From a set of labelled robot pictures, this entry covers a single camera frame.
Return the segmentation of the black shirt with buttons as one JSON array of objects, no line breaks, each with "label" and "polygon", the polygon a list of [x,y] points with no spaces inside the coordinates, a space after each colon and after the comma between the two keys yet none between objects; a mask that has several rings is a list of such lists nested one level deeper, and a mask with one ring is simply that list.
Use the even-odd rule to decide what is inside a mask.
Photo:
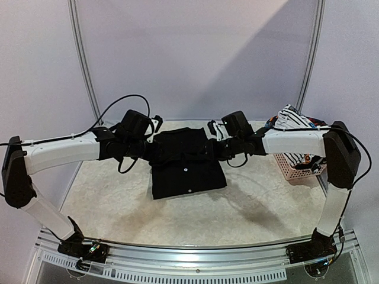
[{"label": "black shirt with buttons", "polygon": [[154,136],[158,153],[152,168],[154,200],[227,186],[219,161],[214,157],[213,142],[204,128],[179,128]]}]

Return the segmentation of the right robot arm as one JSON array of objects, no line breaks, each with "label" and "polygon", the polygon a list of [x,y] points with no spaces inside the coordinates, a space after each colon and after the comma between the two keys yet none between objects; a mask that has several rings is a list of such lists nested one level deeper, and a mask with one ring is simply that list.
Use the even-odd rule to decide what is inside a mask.
[{"label": "right robot arm", "polygon": [[320,257],[329,248],[329,240],[338,229],[351,192],[357,180],[361,154],[354,136],[346,125],[337,121],[331,126],[315,128],[262,127],[253,130],[247,121],[207,124],[216,141],[216,157],[231,160],[238,154],[266,156],[269,154],[303,154],[310,156],[310,170],[321,164],[327,170],[327,195],[319,222],[306,246],[312,258]]}]

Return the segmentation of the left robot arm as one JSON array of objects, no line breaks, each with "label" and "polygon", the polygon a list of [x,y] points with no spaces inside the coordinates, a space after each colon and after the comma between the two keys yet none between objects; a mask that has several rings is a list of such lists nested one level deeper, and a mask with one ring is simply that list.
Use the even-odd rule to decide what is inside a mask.
[{"label": "left robot arm", "polygon": [[25,140],[18,136],[7,143],[1,171],[3,197],[13,208],[32,216],[49,229],[76,257],[88,252],[88,244],[77,234],[73,221],[63,215],[60,204],[52,200],[55,189],[40,189],[38,182],[52,177],[45,185],[56,185],[65,198],[83,162],[114,159],[121,163],[125,157],[142,159],[152,146],[154,130],[117,135],[106,127],[96,127],[85,134],[48,140]]}]

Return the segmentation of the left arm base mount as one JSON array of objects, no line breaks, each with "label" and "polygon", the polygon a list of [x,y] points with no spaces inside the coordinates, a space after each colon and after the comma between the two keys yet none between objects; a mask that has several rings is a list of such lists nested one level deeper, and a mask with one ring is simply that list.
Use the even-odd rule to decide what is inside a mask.
[{"label": "left arm base mount", "polygon": [[70,238],[61,241],[57,251],[83,261],[105,263],[110,247],[100,241],[85,241],[81,238]]}]

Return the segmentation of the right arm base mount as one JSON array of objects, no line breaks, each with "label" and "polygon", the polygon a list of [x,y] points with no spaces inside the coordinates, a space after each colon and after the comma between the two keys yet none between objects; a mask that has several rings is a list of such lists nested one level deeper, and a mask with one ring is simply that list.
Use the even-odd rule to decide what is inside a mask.
[{"label": "right arm base mount", "polygon": [[285,253],[291,264],[320,260],[322,266],[329,266],[339,258],[343,248],[344,244],[338,250],[333,240],[326,244],[321,241],[311,240],[289,245],[285,249]]}]

